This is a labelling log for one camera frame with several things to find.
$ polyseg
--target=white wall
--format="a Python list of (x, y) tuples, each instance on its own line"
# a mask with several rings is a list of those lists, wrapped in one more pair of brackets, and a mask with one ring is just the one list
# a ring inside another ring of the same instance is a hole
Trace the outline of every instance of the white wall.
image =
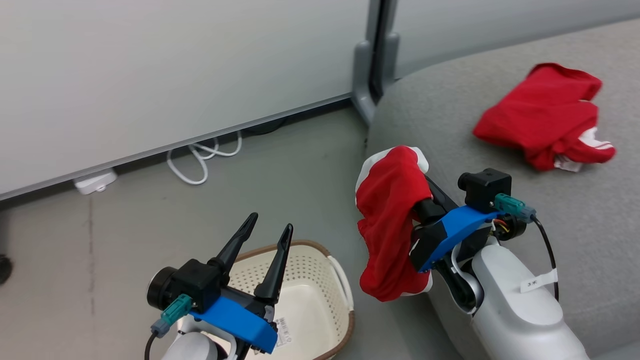
[(618, 19), (639, 0), (397, 0), (396, 78), (466, 54)]
[(0, 194), (349, 93), (368, 7), (0, 1)]

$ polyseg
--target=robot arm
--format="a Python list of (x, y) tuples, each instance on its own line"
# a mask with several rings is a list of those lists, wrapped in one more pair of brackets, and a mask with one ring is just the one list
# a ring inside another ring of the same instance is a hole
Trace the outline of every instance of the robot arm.
[[(293, 226), (285, 227), (269, 270), (253, 295), (228, 286), (229, 272), (257, 219), (258, 214), (252, 213), (218, 256), (206, 264), (191, 259), (179, 269), (166, 267), (154, 276), (147, 302), (163, 313), (152, 326), (145, 360), (153, 339), (164, 336), (175, 322), (179, 324), (178, 335), (164, 356), (167, 360), (242, 360), (250, 349), (269, 354), (273, 351), (278, 337), (273, 315)], [(229, 355), (201, 331), (228, 341)]]
[(557, 300), (544, 287), (522, 292), (521, 283), (535, 276), (499, 244), (537, 220), (535, 210), (509, 196), (511, 177), (494, 169), (463, 174), (460, 208), (427, 180), (434, 198), (414, 207), (421, 224), (410, 259), (416, 270), (442, 275), (461, 311), (473, 316), (487, 353), (494, 360), (588, 360)]

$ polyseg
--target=white cable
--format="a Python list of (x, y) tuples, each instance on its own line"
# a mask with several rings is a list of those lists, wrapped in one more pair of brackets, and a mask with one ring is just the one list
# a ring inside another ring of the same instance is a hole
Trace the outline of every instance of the white cable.
[[(173, 171), (173, 173), (180, 178), (180, 180), (184, 181), (187, 184), (200, 185), (209, 178), (209, 169), (207, 168), (207, 164), (204, 163), (205, 160), (209, 160), (213, 158), (215, 155), (229, 157), (229, 156), (236, 155), (238, 152), (240, 152), (240, 149), (242, 149), (242, 133), (238, 131), (237, 136), (238, 136), (238, 145), (236, 146), (236, 150), (234, 152), (218, 151), (218, 149), (220, 148), (220, 144), (218, 143), (218, 138), (213, 139), (213, 144), (214, 144), (213, 149), (210, 147), (206, 147), (204, 145), (200, 145), (199, 143), (192, 143), (187, 145), (187, 147), (189, 148), (193, 156), (195, 156), (196, 160), (198, 160), (200, 167), (202, 167), (203, 176), (201, 180), (197, 180), (197, 181), (191, 180), (185, 175), (183, 175), (182, 172), (180, 172), (180, 170), (178, 170), (177, 167), (175, 167), (175, 165), (173, 164), (173, 161), (171, 160), (171, 153), (173, 152), (173, 150), (167, 151), (166, 163), (167, 165), (169, 165), (169, 168), (171, 169), (171, 171)], [(202, 155), (200, 154), (198, 149), (204, 152), (208, 152), (209, 154)]]

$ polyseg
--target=barcode sticker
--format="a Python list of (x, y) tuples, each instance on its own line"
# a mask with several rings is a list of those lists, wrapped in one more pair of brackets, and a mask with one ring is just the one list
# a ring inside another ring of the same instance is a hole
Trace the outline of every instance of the barcode sticker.
[(276, 324), (278, 324), (278, 342), (276, 342), (276, 348), (290, 344), (293, 339), (291, 338), (287, 321), (285, 318), (278, 318), (275, 321)]

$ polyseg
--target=white label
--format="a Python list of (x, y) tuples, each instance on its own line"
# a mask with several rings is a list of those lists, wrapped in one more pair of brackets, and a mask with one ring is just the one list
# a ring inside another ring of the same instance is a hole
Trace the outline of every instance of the white label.
[(276, 324), (278, 324), (278, 342), (276, 342), (276, 348), (290, 344), (293, 340), (291, 339), (291, 333), (289, 332), (289, 326), (285, 318), (276, 319)]
[(520, 293), (526, 293), (527, 291), (535, 290), (540, 286), (547, 284), (553, 284), (558, 281), (558, 270), (553, 269), (546, 274), (536, 276), (533, 279), (527, 279), (520, 283)]
[(565, 155), (556, 155), (554, 166), (570, 172), (578, 172), (580, 171), (580, 168), (582, 168), (582, 163), (571, 161), (571, 159), (567, 158)]

